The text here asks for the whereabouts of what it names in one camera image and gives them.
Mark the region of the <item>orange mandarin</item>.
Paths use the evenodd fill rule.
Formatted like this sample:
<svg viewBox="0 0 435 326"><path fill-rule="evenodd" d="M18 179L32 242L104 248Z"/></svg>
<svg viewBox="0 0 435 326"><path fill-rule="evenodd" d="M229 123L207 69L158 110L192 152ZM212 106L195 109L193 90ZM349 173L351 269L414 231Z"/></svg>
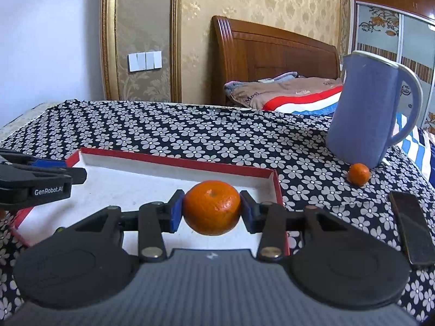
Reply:
<svg viewBox="0 0 435 326"><path fill-rule="evenodd" d="M185 222L196 233L220 236L232 230L241 215L237 190L219 180L207 180L193 186L183 198Z"/></svg>

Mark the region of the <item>red white shallow box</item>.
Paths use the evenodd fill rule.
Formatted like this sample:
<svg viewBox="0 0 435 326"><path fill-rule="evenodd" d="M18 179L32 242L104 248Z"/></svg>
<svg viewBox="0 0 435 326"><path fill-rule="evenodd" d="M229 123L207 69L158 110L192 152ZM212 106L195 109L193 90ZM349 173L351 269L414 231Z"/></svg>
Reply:
<svg viewBox="0 0 435 326"><path fill-rule="evenodd" d="M189 191L206 180L246 190L257 202L282 203L278 174L268 168L90 148L72 154L66 163L84 168L86 181L72 186L67 199L19 211L9 228L22 244L37 244L58 227L69 227L109 205L137 211L148 202L167 202L176 190Z"/></svg>

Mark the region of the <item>black white floral tablecloth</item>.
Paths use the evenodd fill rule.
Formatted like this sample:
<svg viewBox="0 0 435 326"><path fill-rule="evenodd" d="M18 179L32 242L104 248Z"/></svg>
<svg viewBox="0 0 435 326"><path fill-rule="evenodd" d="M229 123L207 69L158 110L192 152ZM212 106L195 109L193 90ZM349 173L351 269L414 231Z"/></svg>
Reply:
<svg viewBox="0 0 435 326"><path fill-rule="evenodd" d="M401 149L354 189L324 143L329 118L149 102L71 100L18 128L1 146L63 160L77 149L115 149L207 163L267 168L279 175L289 211L314 204L394 249L400 237L389 191L413 193L434 226L434 188Z"/></svg>

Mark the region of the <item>small orange kumquat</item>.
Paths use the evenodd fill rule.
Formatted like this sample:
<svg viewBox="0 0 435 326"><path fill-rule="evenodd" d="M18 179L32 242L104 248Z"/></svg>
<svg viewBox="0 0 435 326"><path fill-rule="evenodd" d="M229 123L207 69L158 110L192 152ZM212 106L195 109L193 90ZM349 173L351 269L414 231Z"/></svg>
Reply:
<svg viewBox="0 0 435 326"><path fill-rule="evenodd" d="M362 187L370 179L371 173L367 166L362 163L355 163L349 167L347 180L355 186Z"/></svg>

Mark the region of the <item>striped folded blanket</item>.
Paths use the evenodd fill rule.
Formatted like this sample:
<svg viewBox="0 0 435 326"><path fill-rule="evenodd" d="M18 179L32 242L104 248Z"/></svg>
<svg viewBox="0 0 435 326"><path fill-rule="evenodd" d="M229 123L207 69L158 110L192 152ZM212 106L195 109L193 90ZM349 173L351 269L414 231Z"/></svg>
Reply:
<svg viewBox="0 0 435 326"><path fill-rule="evenodd" d="M224 85L229 100L245 108L299 115L331 115L343 90L341 79L302 77L290 71L255 82Z"/></svg>

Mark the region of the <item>blue plastic pitcher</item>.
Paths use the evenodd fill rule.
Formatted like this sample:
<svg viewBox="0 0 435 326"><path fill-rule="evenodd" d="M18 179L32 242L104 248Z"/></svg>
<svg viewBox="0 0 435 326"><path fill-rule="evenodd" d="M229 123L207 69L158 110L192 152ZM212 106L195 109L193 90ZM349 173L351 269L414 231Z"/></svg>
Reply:
<svg viewBox="0 0 435 326"><path fill-rule="evenodd" d="M326 136L338 159L374 168L389 147L401 142L417 124L422 86L407 66L364 51L344 57L344 87ZM412 108L406 125L393 133L401 87L410 87Z"/></svg>

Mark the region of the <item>black smartphone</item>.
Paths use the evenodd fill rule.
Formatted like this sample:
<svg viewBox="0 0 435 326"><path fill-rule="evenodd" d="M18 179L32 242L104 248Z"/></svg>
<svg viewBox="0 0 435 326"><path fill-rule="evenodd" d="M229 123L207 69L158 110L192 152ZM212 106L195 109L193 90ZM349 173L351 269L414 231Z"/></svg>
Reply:
<svg viewBox="0 0 435 326"><path fill-rule="evenodd" d="M411 193L391 191L389 200L402 247L415 268L434 265L434 243L418 199Z"/></svg>

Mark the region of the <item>wooden bed headboard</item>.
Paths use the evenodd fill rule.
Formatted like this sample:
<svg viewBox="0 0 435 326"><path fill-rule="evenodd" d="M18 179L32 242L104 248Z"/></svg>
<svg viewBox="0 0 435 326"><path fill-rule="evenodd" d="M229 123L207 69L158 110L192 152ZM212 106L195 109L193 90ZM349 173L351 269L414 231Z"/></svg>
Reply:
<svg viewBox="0 0 435 326"><path fill-rule="evenodd" d="M225 105L224 85L253 82L289 71L305 77L337 79L340 63L333 45L295 32L215 15L212 17L217 51L212 57L210 100Z"/></svg>

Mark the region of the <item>glass sliding wardrobe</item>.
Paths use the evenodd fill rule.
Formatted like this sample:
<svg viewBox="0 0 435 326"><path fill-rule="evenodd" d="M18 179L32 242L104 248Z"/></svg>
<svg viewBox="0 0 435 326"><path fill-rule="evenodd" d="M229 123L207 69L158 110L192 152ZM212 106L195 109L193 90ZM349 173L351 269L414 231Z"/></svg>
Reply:
<svg viewBox="0 0 435 326"><path fill-rule="evenodd" d="M355 0L353 49L410 68L422 86L417 125L434 133L434 0Z"/></svg>

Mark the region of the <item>gold wall moulding frame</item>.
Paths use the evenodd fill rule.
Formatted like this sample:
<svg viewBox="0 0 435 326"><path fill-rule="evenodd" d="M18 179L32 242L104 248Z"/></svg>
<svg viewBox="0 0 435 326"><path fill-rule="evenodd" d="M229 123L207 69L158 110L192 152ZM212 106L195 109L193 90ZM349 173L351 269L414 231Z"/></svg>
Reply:
<svg viewBox="0 0 435 326"><path fill-rule="evenodd" d="M180 102L180 0L101 0L100 51L107 100ZM162 52L162 68L129 72L128 55Z"/></svg>

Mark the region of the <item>white wall switch panel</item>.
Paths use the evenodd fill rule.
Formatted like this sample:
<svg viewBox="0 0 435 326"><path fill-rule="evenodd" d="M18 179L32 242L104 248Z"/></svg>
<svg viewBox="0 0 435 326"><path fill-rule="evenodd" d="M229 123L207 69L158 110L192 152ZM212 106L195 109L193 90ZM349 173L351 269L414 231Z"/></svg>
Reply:
<svg viewBox="0 0 435 326"><path fill-rule="evenodd" d="M139 52L128 55L129 72L150 71L162 68L162 52Z"/></svg>

